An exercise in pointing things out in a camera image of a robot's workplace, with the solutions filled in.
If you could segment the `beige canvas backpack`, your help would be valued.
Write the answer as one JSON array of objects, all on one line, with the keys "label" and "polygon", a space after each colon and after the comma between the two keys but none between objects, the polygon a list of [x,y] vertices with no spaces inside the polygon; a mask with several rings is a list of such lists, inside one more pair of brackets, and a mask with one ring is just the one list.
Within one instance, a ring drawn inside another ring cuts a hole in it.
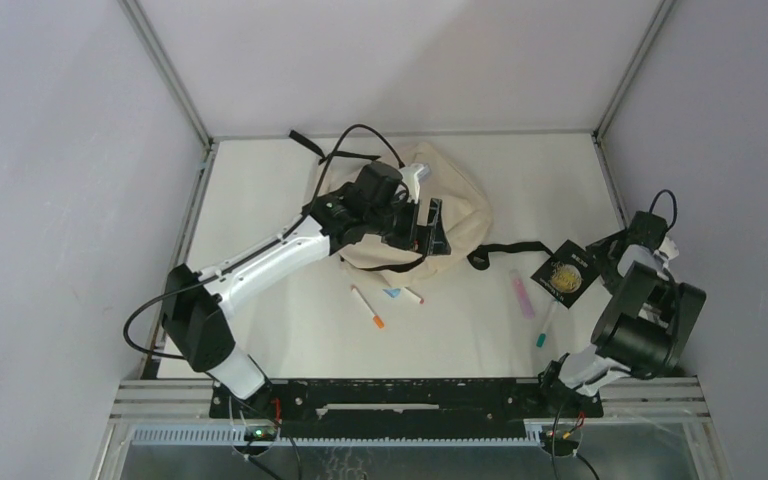
[{"label": "beige canvas backpack", "polygon": [[315,194],[303,210],[334,230],[340,260],[362,279],[409,287],[462,261],[484,271],[493,253],[553,253],[540,241],[486,242],[489,199],[428,142],[380,155],[325,151],[296,130],[289,137],[318,158]]}]

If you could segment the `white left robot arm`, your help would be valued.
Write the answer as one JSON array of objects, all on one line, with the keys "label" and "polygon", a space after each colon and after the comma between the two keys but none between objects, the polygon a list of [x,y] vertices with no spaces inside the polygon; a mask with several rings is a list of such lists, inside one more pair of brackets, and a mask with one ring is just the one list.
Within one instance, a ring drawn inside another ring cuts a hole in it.
[{"label": "white left robot arm", "polygon": [[426,222],[418,220],[421,185],[430,175],[426,163],[397,169],[373,161],[332,192],[316,189],[297,219],[249,250],[197,271],[176,266],[164,293],[136,311],[158,304],[160,325],[178,350],[175,359],[224,385],[246,415],[261,416],[270,409],[273,392],[265,373],[237,344],[230,320],[266,288],[367,235],[421,259],[450,254],[441,199],[430,199]]}]

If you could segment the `orange capped white marker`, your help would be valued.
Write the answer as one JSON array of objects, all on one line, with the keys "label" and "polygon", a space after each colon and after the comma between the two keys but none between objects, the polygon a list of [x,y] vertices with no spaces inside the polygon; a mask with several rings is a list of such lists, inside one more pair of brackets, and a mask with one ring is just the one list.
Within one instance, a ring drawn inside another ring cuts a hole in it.
[{"label": "orange capped white marker", "polygon": [[353,296],[354,296],[354,297],[357,299],[357,301],[360,303],[360,305],[361,305],[361,306],[364,308],[364,310],[366,311],[366,313],[368,314],[368,316],[371,318],[371,320],[374,322],[374,324],[375,324],[375,325],[376,325],[376,326],[377,326],[379,329],[384,329],[384,328],[385,328],[385,323],[383,322],[382,318],[381,318],[381,317],[380,317],[380,315],[379,315],[379,314],[378,314],[378,313],[377,313],[377,312],[374,310],[374,308],[372,307],[372,305],[371,305],[371,304],[368,302],[368,300],[367,300],[367,299],[366,299],[366,297],[365,297],[365,296],[362,294],[362,292],[359,290],[359,288],[358,288],[356,285],[352,284],[352,285],[350,286],[350,291],[351,291],[352,295],[353,295]]}]

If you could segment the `black card with gold emblem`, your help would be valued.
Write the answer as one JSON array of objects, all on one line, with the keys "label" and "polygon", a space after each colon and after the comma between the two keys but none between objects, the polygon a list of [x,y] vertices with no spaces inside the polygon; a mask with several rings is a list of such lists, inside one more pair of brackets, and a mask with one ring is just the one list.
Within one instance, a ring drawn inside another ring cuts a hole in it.
[{"label": "black card with gold emblem", "polygon": [[571,240],[566,240],[531,275],[538,286],[566,309],[570,309],[598,277],[595,260]]}]

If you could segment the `teal capped white marker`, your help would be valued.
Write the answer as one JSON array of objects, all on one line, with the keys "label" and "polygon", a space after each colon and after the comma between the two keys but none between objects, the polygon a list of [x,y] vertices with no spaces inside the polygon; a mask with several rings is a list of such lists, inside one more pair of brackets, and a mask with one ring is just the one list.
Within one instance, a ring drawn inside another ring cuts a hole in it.
[{"label": "teal capped white marker", "polygon": [[545,342],[548,338],[548,332],[550,330],[551,324],[555,316],[555,312],[557,310],[557,306],[558,306],[558,302],[553,301],[547,307],[544,318],[542,320],[540,331],[535,341],[535,346],[537,348],[543,348],[545,345]]}]

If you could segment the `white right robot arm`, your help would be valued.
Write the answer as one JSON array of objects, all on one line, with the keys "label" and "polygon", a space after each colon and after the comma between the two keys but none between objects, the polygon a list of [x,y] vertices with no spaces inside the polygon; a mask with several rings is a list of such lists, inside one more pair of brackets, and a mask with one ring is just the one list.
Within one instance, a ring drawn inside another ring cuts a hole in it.
[{"label": "white right robot arm", "polygon": [[578,398],[593,397],[611,382],[651,380],[677,366],[707,294],[671,272],[678,249],[668,231],[666,219],[638,211],[627,228],[586,247],[565,242],[533,275],[566,308],[595,281],[610,295],[589,344],[539,375],[544,412],[565,415]]}]

